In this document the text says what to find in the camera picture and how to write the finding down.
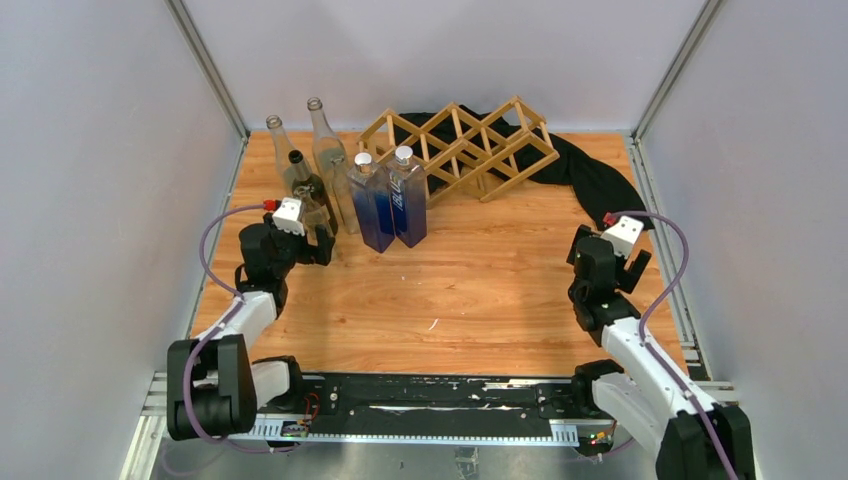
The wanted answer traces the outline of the clear blue labelled bottle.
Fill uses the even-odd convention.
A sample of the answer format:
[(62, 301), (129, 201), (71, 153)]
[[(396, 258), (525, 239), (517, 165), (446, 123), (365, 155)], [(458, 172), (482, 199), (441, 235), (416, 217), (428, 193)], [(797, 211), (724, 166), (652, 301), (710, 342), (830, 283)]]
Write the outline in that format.
[(427, 235), (426, 172), (409, 146), (399, 146), (388, 162), (391, 209), (396, 237), (412, 248)]

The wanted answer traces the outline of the small clear glass bottle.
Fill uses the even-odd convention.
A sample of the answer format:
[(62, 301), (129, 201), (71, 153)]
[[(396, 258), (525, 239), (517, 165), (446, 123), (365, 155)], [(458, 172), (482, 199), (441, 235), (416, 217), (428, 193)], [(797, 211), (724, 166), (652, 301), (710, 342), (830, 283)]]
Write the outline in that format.
[(314, 248), (317, 244), (315, 227), (317, 225), (329, 226), (327, 219), (324, 217), (324, 213), (320, 210), (317, 203), (310, 198), (308, 190), (305, 187), (299, 187), (293, 193), (303, 203), (302, 222), (306, 229), (307, 241)]

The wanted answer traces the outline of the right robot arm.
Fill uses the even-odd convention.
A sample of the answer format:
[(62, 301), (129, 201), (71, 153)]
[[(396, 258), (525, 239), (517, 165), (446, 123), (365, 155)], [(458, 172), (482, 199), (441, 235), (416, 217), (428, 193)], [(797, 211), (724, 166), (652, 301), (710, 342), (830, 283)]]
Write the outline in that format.
[(567, 257), (577, 323), (608, 358), (576, 367), (571, 403), (584, 417), (609, 415), (654, 458), (659, 479), (753, 479), (751, 423), (685, 374), (627, 299), (650, 254), (630, 255), (643, 230), (621, 216), (602, 232), (580, 226)]

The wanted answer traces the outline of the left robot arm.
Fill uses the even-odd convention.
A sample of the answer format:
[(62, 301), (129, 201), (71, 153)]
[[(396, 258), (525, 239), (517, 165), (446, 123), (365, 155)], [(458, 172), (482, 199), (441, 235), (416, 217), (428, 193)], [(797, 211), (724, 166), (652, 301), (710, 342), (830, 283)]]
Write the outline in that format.
[(175, 341), (167, 351), (166, 419), (176, 441), (246, 433), (260, 407), (293, 413), (306, 400), (294, 357), (252, 362), (248, 350), (280, 316), (288, 273), (297, 264), (328, 265), (335, 237), (320, 226), (311, 241), (266, 219), (244, 227), (238, 238), (243, 262), (234, 273), (230, 307), (198, 337)]

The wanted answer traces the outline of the clear bottle white label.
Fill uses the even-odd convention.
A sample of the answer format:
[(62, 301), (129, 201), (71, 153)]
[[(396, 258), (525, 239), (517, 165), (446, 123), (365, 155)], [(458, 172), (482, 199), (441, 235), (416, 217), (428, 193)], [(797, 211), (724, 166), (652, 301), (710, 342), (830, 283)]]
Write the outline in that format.
[(275, 168), (280, 177), (284, 191), (290, 193), (294, 182), (294, 174), (291, 170), (291, 153), (296, 151), (283, 122), (278, 115), (272, 114), (266, 118), (266, 126), (270, 132), (275, 151)]

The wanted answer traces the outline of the dark green wine bottle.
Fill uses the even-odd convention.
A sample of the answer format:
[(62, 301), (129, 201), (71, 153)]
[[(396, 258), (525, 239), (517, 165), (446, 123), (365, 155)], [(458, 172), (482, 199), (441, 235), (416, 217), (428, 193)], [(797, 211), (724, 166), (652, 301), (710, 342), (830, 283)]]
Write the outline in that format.
[(308, 190), (310, 198), (317, 203), (324, 213), (332, 235), (335, 236), (338, 233), (338, 221), (323, 180), (312, 171), (300, 150), (291, 150), (288, 153), (288, 160), (294, 176), (291, 186), (292, 192), (295, 192), (299, 187), (305, 187)]

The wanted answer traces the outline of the slim clear glass bottle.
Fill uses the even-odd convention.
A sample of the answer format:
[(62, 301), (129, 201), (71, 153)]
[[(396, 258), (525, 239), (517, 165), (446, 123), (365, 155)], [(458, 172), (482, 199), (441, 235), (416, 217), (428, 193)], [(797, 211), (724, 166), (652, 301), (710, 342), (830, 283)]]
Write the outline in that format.
[(345, 155), (342, 153), (334, 153), (330, 157), (330, 167), (331, 185), (339, 208), (339, 214), (344, 224), (344, 229), (348, 234), (358, 234), (360, 229), (347, 178), (348, 167)]

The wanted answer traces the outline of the clear bottle black label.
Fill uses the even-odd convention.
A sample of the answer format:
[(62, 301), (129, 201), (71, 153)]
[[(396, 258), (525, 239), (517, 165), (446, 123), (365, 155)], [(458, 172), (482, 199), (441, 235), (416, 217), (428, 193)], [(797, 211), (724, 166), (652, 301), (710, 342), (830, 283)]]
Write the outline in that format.
[(337, 194), (342, 194), (348, 187), (347, 171), (348, 155), (345, 147), (330, 127), (324, 112), (323, 103), (318, 97), (307, 100), (310, 113), (313, 141), (312, 152), (325, 184)]

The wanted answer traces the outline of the clear bottle blue label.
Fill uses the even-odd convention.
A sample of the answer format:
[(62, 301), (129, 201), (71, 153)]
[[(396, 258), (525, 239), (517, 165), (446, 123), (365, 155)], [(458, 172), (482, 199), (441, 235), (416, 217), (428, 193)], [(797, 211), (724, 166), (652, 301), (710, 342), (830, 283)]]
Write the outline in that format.
[(360, 152), (347, 178), (363, 242), (383, 253), (395, 239), (388, 172), (371, 154)]

